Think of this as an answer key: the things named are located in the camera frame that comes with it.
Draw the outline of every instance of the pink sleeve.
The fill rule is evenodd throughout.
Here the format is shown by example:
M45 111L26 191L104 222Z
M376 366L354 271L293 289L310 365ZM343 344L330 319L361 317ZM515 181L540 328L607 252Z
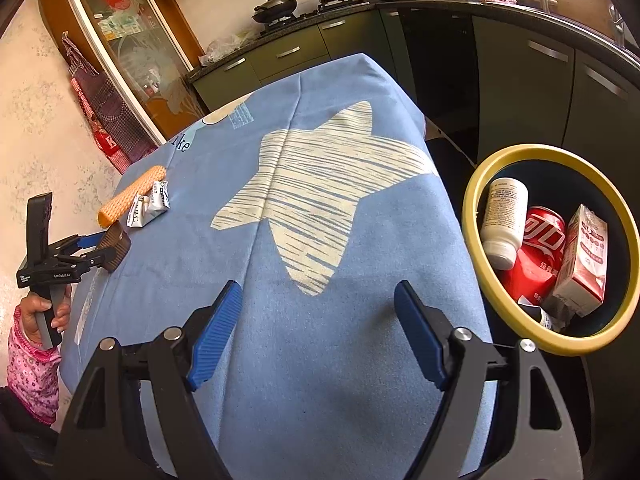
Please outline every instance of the pink sleeve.
M57 348L41 350L24 336L17 306L9 332L7 384L31 415L47 425L54 423L58 410L59 363Z

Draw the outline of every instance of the cabinet handle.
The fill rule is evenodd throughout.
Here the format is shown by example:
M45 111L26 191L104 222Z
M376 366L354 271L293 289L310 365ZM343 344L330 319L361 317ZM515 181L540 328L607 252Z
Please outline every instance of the cabinet handle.
M283 52L281 54L276 54L276 57L285 57L288 56L289 54L293 54L294 52L297 52L300 50L300 47L296 47L296 48L292 48L291 50L287 50L286 52Z
M244 57L242 57L241 59L238 59L238 61L234 61L232 64L225 66L223 72L226 72L227 70L231 70L233 67L238 66L239 64L242 64L246 61L246 59Z
M590 68L588 66L584 67L584 71L586 72L586 74L591 79L593 79L594 81L597 81L598 83L600 83L602 86L604 86L604 88L609 90L612 94L615 94L618 97L621 97L621 98L626 100L626 92L622 88L620 88L619 86L614 85L611 81L609 81L602 74L599 74L593 68Z
M328 28L340 27L344 25L346 22L344 20L340 20L339 22L331 23L329 25L323 25L322 30L327 30Z
M535 41L531 41L531 40L529 40L527 42L527 44L533 50L537 50L538 52L542 52L542 54L545 54L546 56L555 57L556 59L559 59L560 61L564 61L565 63L567 61L569 61L569 56L567 56L567 54L563 54L562 52L558 52L557 50L553 50L552 48L549 48L548 46L540 45L539 43L536 43Z

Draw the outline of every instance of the gas stove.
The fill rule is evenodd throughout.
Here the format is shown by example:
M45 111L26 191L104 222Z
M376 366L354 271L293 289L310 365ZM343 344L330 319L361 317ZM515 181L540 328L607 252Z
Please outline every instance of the gas stove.
M364 0L337 0L329 4L321 4L318 5L318 10L314 10L313 12L307 12L306 14L300 14L299 16L290 14L289 16L284 16L279 20L275 20L274 22L267 23L266 25L264 25L264 30L260 33L260 35L266 36L267 34L271 34L276 30L289 27L289 25L293 25L297 22L308 20L309 18L317 16L318 14L324 14L325 12L330 12L331 10L343 9L345 7L356 6L362 3L364 3Z

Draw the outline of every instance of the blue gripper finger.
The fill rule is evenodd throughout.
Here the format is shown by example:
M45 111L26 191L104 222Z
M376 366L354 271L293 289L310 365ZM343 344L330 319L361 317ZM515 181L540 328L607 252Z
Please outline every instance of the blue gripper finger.
M448 352L448 345L438 338L421 309L433 310L434 314L441 314L445 320L446 317L436 308L425 307L405 281L396 285L394 307L424 378L442 390L449 379L444 367L444 350Z
M90 247L95 247L100 243L102 237L104 236L106 231L100 231L99 233L95 233L92 235L85 235L78 238L78 247L81 249L88 249Z
M187 381L195 391L216 371L242 310L242 287L229 282L216 300L217 309L193 345Z

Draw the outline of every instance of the white wrapper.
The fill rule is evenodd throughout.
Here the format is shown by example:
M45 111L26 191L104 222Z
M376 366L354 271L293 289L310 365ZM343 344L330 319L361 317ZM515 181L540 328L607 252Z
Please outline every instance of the white wrapper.
M129 227L143 227L170 208L166 184L165 180L156 180L151 189L151 196L136 195L127 216Z
M148 206L148 200L148 196L136 195L133 199L133 203L131 204L131 209L129 209L129 214L127 215L127 226L142 227L144 225L143 216L145 214L145 209Z
M166 193L166 180L156 180L151 189L151 197L149 197L149 207L146 208L143 224L151 222L155 217L167 211L169 206L169 197Z

